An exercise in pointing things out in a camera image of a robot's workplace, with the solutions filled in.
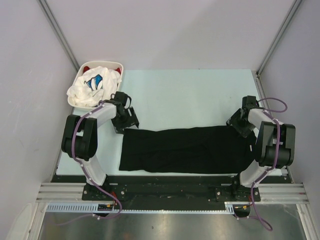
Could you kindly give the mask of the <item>white plastic laundry basket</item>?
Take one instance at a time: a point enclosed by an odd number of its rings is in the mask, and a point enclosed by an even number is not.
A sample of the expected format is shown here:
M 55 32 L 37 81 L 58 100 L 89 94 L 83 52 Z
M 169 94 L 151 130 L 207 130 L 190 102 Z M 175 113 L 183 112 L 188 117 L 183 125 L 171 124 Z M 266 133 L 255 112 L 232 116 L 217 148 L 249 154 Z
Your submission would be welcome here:
M 110 100 L 121 86 L 124 67 L 114 61 L 88 61 L 77 72 L 72 85 L 67 90 L 70 106 L 89 111 L 99 101 Z

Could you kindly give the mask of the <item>black t shirt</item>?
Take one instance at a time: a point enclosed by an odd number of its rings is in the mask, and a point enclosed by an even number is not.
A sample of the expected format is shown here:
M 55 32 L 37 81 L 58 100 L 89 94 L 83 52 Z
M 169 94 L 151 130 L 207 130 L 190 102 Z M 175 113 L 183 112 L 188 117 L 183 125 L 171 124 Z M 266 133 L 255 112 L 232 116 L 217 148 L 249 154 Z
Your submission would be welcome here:
M 152 131 L 126 129 L 119 170 L 149 173 L 238 174 L 255 159 L 256 136 L 232 126 Z

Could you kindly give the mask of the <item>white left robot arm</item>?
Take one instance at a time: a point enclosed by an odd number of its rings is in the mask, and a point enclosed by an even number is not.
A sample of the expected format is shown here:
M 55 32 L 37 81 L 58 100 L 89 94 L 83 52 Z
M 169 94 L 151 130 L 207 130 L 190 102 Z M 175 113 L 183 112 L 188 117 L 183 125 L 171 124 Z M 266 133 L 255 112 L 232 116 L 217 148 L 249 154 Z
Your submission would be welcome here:
M 123 135 L 127 128 L 138 128 L 140 123 L 131 103 L 128 94 L 117 91 L 84 115 L 71 114 L 66 119 L 61 150 L 79 164 L 87 183 L 94 186 L 93 194 L 100 200 L 110 196 L 111 188 L 105 184 L 107 174 L 96 156 L 98 128 L 108 121 L 117 134 Z

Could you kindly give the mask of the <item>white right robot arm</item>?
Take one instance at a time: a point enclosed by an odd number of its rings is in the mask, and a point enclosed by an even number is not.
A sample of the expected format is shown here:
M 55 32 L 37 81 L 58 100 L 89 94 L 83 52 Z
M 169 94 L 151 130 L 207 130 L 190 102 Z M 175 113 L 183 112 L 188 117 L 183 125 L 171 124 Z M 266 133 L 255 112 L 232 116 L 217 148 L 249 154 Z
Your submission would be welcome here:
M 296 127 L 273 117 L 284 113 L 288 105 L 275 97 L 257 100 L 255 96 L 242 98 L 242 105 L 226 122 L 243 138 L 258 130 L 253 147 L 253 161 L 237 174 L 230 188 L 231 196 L 242 201 L 249 190 L 257 188 L 273 170 L 290 166 L 295 157 Z

